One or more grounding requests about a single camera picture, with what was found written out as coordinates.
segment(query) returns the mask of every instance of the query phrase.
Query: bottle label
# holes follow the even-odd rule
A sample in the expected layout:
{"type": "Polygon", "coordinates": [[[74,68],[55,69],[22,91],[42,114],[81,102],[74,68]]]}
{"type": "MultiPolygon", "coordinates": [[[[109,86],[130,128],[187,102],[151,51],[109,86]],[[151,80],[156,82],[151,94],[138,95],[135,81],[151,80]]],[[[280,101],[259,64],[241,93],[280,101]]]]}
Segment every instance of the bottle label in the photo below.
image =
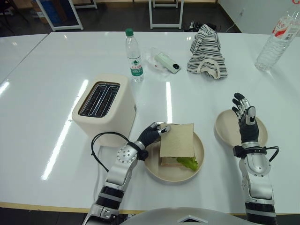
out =
{"type": "Polygon", "coordinates": [[[294,38],[299,29],[300,24],[298,21],[293,21],[292,18],[283,16],[279,19],[272,33],[279,39],[290,40],[294,38]]]}
{"type": "Polygon", "coordinates": [[[136,59],[128,58],[130,63],[130,70],[132,76],[140,76],[143,74],[143,67],[142,67],[142,59],[141,57],[137,57],[136,59]]]}

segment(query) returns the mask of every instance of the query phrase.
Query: lettuce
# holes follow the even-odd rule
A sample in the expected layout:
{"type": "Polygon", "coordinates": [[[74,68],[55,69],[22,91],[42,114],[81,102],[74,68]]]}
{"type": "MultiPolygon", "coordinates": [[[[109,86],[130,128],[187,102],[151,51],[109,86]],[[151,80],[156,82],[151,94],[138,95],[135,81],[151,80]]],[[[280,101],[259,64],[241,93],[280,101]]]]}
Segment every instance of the lettuce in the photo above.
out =
{"type": "Polygon", "coordinates": [[[198,163],[195,157],[178,157],[176,160],[183,166],[190,168],[192,171],[198,169],[198,163]]]}

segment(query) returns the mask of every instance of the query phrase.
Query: toaster slot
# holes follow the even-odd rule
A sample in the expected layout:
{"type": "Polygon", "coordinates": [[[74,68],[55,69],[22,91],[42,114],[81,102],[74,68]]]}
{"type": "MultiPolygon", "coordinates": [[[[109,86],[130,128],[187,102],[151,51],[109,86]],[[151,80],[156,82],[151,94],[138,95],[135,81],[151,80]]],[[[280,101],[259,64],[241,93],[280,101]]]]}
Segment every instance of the toaster slot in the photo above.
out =
{"type": "Polygon", "coordinates": [[[118,83],[96,83],[79,114],[88,117],[104,117],[107,115],[119,88],[120,84],[118,83]]]}
{"type": "Polygon", "coordinates": [[[96,112],[96,117],[104,117],[108,110],[110,109],[114,98],[116,97],[116,94],[119,90],[119,87],[117,86],[112,86],[109,87],[107,90],[107,93],[98,109],[98,111],[96,112]]]}
{"type": "Polygon", "coordinates": [[[97,106],[97,103],[100,101],[105,90],[106,90],[105,85],[99,85],[94,89],[90,99],[88,100],[86,106],[84,107],[84,109],[80,114],[81,116],[91,116],[93,114],[97,106]]]}

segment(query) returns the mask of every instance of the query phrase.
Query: robot finger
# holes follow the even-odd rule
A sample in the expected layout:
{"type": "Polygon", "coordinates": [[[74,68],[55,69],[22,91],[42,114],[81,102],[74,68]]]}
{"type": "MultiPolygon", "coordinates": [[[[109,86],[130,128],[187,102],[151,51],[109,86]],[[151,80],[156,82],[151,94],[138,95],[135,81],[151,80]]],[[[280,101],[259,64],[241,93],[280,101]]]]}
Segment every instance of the robot finger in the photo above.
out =
{"type": "Polygon", "coordinates": [[[240,114],[243,115],[245,112],[245,109],[244,109],[243,105],[241,105],[241,102],[236,100],[235,98],[232,100],[232,102],[235,103],[235,105],[239,109],[240,114]]]}
{"type": "Polygon", "coordinates": [[[232,107],[232,110],[235,112],[235,114],[237,115],[238,119],[241,119],[241,114],[239,112],[239,110],[236,107],[232,107]]]}
{"type": "Polygon", "coordinates": [[[256,115],[256,109],[254,106],[251,106],[246,111],[246,124],[253,125],[255,124],[255,115],[256,115]]]}
{"type": "Polygon", "coordinates": [[[250,103],[248,102],[248,100],[246,98],[242,99],[240,101],[240,104],[245,109],[245,111],[247,111],[247,109],[250,108],[250,106],[251,106],[250,103]]]}
{"type": "Polygon", "coordinates": [[[236,105],[236,107],[239,107],[240,102],[238,100],[236,100],[235,98],[233,98],[232,102],[236,105]]]}
{"type": "Polygon", "coordinates": [[[152,129],[158,129],[158,127],[163,123],[165,122],[154,122],[149,127],[151,127],[152,129]]]}
{"type": "Polygon", "coordinates": [[[242,94],[240,94],[240,93],[235,93],[235,94],[234,94],[234,97],[235,97],[237,100],[239,100],[239,101],[241,101],[242,99],[245,98],[245,97],[244,97],[242,94]]]}
{"type": "Polygon", "coordinates": [[[166,127],[163,128],[163,129],[159,129],[159,130],[158,130],[158,134],[159,134],[159,136],[161,136],[162,134],[167,133],[167,132],[169,132],[170,130],[171,130],[171,127],[170,127],[170,126],[166,126],[166,127]]]}

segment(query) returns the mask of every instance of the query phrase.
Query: green bottle cap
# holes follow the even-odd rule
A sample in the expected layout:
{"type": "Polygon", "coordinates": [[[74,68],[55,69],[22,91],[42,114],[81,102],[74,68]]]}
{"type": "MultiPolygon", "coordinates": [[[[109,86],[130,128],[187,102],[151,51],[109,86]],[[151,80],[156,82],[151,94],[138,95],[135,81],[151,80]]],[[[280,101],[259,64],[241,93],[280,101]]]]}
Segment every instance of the green bottle cap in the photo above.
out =
{"type": "Polygon", "coordinates": [[[128,37],[133,36],[133,29],[127,28],[125,30],[125,33],[126,33],[126,36],[128,36],[128,37]]]}

